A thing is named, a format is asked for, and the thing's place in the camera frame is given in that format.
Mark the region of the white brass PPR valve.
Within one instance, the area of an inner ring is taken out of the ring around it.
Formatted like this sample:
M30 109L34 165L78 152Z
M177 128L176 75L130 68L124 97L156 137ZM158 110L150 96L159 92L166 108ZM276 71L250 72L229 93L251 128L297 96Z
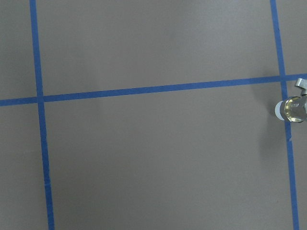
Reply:
M301 95L278 102L274 112L282 121L302 123L307 120L307 80L298 78L295 87L301 89Z

